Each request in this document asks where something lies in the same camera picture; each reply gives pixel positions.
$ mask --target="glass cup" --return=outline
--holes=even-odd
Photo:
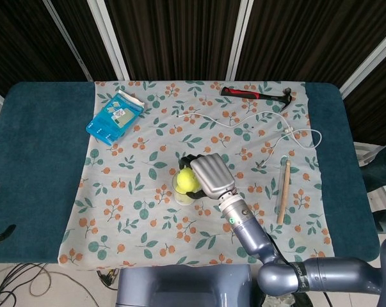
[[[174,199],[178,204],[182,206],[188,206],[191,205],[195,200],[193,198],[188,197],[187,194],[182,194],[175,190],[175,188],[177,187],[177,176],[179,175],[179,173],[180,171],[176,172],[172,180]]]

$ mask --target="yellow ball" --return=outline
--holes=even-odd
[[[186,193],[187,193],[185,190],[181,189],[181,188],[179,187],[179,185],[177,185],[177,186],[175,187],[175,190],[176,190],[178,193],[180,193],[180,194],[186,194]]]
[[[192,192],[195,187],[195,181],[194,172],[191,168],[184,168],[177,175],[177,185],[183,191]]]
[[[197,178],[194,179],[194,190],[195,192],[197,192],[198,190],[200,190],[201,188],[201,185],[200,185],[200,182],[198,182]]]

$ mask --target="blue package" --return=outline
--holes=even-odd
[[[86,131],[111,146],[143,111],[144,102],[118,91],[87,125]]]

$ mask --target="tile floor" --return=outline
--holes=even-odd
[[[383,190],[379,189],[368,194],[369,202],[372,210],[380,210],[386,208],[386,196]],[[380,235],[380,241],[386,239],[386,235]],[[374,267],[380,266],[379,258],[372,261]],[[10,269],[12,264],[0,264],[0,284]],[[105,288],[99,281],[96,272],[93,271],[66,271],[57,264],[50,264],[47,270],[51,272],[62,272],[68,274],[81,284],[94,296],[97,304],[100,307],[114,307],[116,302],[116,292]],[[23,307],[88,307],[96,306],[91,296],[85,292],[83,288],[71,282],[66,276],[51,273],[52,283],[49,291],[40,297],[33,297],[29,294],[29,285],[24,285],[15,291],[17,296],[16,306]],[[29,279],[29,275],[25,276],[23,282]],[[33,294],[40,294],[46,290],[49,285],[48,278],[45,274],[40,275],[33,282],[31,291]],[[320,292],[309,292],[310,298],[315,307],[328,306],[324,295]],[[330,299],[334,307],[374,307],[378,301],[378,296],[369,294],[349,294],[349,293],[329,293]],[[13,306],[13,300],[10,298],[3,304],[3,307]]]

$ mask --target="dark curtain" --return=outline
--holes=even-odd
[[[42,0],[0,0],[0,94],[20,81],[85,81]]]
[[[255,0],[237,80],[348,79],[386,36],[386,0]]]
[[[87,1],[52,0],[52,3],[93,80],[116,80]]]
[[[345,98],[353,139],[386,145],[386,58]]]
[[[239,0],[107,0],[131,79],[225,80]]]

